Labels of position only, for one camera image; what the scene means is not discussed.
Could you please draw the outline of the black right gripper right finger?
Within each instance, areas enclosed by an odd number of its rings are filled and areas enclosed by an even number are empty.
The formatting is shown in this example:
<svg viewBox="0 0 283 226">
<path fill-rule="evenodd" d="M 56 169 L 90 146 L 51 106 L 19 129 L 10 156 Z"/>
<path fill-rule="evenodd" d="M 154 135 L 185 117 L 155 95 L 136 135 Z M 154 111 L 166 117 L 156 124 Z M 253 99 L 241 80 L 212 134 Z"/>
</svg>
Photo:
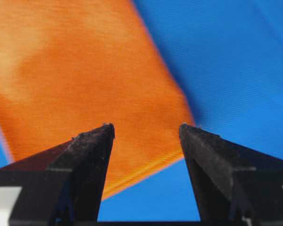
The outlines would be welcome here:
<svg viewBox="0 0 283 226">
<path fill-rule="evenodd" d="M 283 226 L 283 160 L 182 124 L 179 138 L 203 226 Z"/>
</svg>

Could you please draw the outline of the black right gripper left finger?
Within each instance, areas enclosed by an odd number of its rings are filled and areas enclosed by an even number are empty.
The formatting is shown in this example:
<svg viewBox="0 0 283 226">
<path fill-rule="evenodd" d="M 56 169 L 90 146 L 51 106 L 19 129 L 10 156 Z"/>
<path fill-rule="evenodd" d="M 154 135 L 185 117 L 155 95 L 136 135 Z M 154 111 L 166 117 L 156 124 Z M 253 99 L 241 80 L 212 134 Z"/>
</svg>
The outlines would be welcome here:
<svg viewBox="0 0 283 226">
<path fill-rule="evenodd" d="M 113 124 L 0 168 L 0 226 L 96 221 L 115 138 Z"/>
</svg>

